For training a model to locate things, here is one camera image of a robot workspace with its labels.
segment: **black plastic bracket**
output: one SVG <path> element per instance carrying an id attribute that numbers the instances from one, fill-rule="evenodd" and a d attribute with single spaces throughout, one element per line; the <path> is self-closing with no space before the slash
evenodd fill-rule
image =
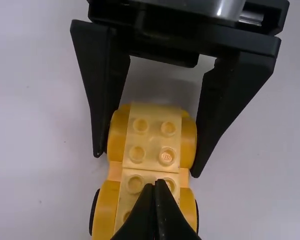
<path id="1" fill-rule="evenodd" d="M 261 27 L 225 25 L 189 12 L 137 3 L 90 0 L 93 23 L 73 20 L 71 36 L 88 98 L 93 155 L 107 151 L 112 114 L 118 109 L 130 56 L 194 67 L 199 54 L 216 57 L 203 77 L 197 112 L 193 177 L 202 173 L 219 139 L 273 74 L 287 0 L 247 0 L 244 10 L 264 14 Z"/>
<path id="2" fill-rule="evenodd" d="M 218 58 L 202 81 L 196 117 L 198 141 L 193 177 L 198 178 L 223 133 L 273 74 L 274 57 L 240 52 Z"/>
<path id="3" fill-rule="evenodd" d="M 109 125 L 118 109 L 130 66 L 117 31 L 108 26 L 73 20 L 70 33 L 88 99 L 93 155 L 107 151 Z"/>

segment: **gray cylindrical part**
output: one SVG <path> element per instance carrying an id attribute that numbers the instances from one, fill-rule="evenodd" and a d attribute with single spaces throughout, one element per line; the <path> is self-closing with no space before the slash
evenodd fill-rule
<path id="1" fill-rule="evenodd" d="M 199 0 L 204 3 L 203 14 L 229 21 L 237 22 L 246 0 Z"/>
<path id="2" fill-rule="evenodd" d="M 130 0 L 237 22 L 246 0 Z"/>

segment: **gray surface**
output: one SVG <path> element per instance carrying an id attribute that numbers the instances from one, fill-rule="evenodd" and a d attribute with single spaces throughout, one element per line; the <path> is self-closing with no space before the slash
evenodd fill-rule
<path id="1" fill-rule="evenodd" d="M 84 0 L 0 0 L 0 240 L 90 239 L 108 163 L 92 157 L 69 33 L 86 15 Z M 300 240 L 300 0 L 280 37 L 273 77 L 191 180 L 204 240 Z M 123 102 L 173 103 L 195 116 L 213 61 L 184 69 L 133 58 Z"/>

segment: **lego stud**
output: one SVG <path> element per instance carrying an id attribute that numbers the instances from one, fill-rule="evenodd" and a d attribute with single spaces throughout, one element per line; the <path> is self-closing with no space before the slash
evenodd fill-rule
<path id="1" fill-rule="evenodd" d="M 146 152 L 141 146 L 133 146 L 129 151 L 129 157 L 135 164 L 140 164 L 145 158 Z"/>
<path id="2" fill-rule="evenodd" d="M 175 135 L 176 131 L 177 128 L 173 122 L 165 121 L 161 125 L 161 132 L 164 136 L 172 137 L 173 135 Z"/>
<path id="3" fill-rule="evenodd" d="M 144 134 L 145 132 L 148 131 L 148 128 L 149 128 L 148 122 L 145 119 L 137 118 L 133 122 L 133 129 L 138 134 Z"/>
<path id="4" fill-rule="evenodd" d="M 126 189 L 130 194 L 138 194 L 144 188 L 144 180 L 140 175 L 134 175 L 128 180 Z"/>
<path id="5" fill-rule="evenodd" d="M 168 186 L 170 192 L 172 194 L 174 194 L 175 193 L 175 189 L 176 189 L 175 181 L 173 181 L 171 178 L 164 178 L 163 180 L 165 180 L 165 183 Z"/>
<path id="6" fill-rule="evenodd" d="M 174 163 L 176 153 L 172 148 L 165 147 L 160 151 L 159 162 L 161 165 L 170 166 Z"/>
<path id="7" fill-rule="evenodd" d="M 130 211 L 127 211 L 124 215 L 123 215 L 123 222 L 125 223 L 130 215 Z"/>

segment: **yellow lego brick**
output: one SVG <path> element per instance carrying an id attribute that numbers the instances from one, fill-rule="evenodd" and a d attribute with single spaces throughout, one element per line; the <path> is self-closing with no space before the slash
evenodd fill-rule
<path id="1" fill-rule="evenodd" d="M 197 231 L 197 207 L 195 196 L 190 188 L 180 188 L 180 210 L 188 222 L 188 224 L 192 227 L 192 229 Z"/>
<path id="2" fill-rule="evenodd" d="M 114 232 L 116 233 L 126 221 L 141 191 L 146 184 L 155 184 L 164 179 L 172 192 L 175 201 L 180 202 L 180 175 L 171 172 L 147 171 L 124 168 L 119 191 L 119 201 L 115 217 Z"/>
<path id="3" fill-rule="evenodd" d="M 171 106 L 131 105 L 123 167 L 178 173 L 182 111 Z"/>
<path id="4" fill-rule="evenodd" d="M 120 182 L 105 181 L 96 202 L 92 240 L 109 240 L 114 235 Z"/>
<path id="5" fill-rule="evenodd" d="M 109 162 L 122 162 L 124 158 L 130 104 L 121 105 L 112 116 L 107 157 Z M 197 126 L 189 114 L 182 110 L 180 168 L 190 169 L 194 163 L 197 147 Z"/>

